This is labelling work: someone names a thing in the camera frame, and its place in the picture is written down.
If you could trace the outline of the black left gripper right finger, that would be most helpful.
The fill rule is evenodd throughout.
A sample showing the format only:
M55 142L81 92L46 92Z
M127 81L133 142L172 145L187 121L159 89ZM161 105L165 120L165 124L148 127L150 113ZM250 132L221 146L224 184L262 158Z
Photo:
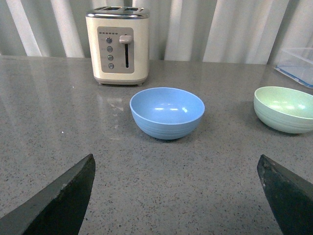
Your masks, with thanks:
M313 185L266 155L257 172L271 211L285 235L313 233Z

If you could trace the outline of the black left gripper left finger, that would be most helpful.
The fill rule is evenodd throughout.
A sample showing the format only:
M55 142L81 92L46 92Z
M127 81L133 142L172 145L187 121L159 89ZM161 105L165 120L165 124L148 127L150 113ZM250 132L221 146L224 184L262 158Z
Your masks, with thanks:
M89 204L95 160L87 155L0 219L2 235L77 235Z

